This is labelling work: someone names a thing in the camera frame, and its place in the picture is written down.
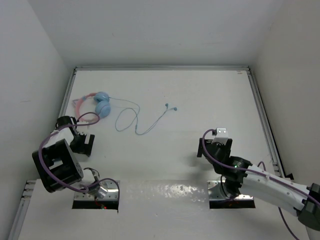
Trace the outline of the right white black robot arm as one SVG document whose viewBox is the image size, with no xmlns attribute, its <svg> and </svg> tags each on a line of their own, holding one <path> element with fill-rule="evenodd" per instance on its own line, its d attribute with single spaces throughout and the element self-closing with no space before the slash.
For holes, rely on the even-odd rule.
<svg viewBox="0 0 320 240">
<path fill-rule="evenodd" d="M 320 186 L 298 184 L 271 174 L 250 161 L 231 155 L 232 139 L 225 143 L 199 139 L 197 157 L 205 157 L 214 171 L 225 178 L 230 196 L 250 195 L 286 210 L 304 226 L 320 229 Z"/>
</svg>

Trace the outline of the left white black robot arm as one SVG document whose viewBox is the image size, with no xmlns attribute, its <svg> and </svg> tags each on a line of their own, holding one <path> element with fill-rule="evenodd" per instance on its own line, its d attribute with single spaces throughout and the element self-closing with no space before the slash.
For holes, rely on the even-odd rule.
<svg viewBox="0 0 320 240">
<path fill-rule="evenodd" d="M 75 154 L 90 157 L 95 135 L 80 130 L 99 122 L 100 117 L 93 112 L 93 120 L 80 121 L 81 117 L 61 116 L 56 120 L 50 133 L 32 153 L 32 159 L 44 188 L 53 193 L 63 189 L 88 194 L 90 185 L 83 183 L 84 170 Z"/>
</svg>

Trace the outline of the pink blue cat-ear headphones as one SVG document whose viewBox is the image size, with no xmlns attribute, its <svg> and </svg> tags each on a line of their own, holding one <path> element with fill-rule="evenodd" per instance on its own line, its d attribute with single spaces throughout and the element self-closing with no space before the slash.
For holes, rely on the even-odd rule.
<svg viewBox="0 0 320 240">
<path fill-rule="evenodd" d="M 80 108 L 81 105 L 89 98 L 93 98 L 94 102 L 96 103 L 94 112 L 99 116 L 100 119 L 107 117 L 111 112 L 110 106 L 110 96 L 103 91 L 89 93 L 88 95 L 84 95 L 79 99 L 74 99 L 72 101 L 73 106 L 75 108 L 75 115 L 78 120 L 81 122 L 94 122 L 98 119 L 95 116 L 93 119 L 85 119 L 81 117 Z"/>
</svg>

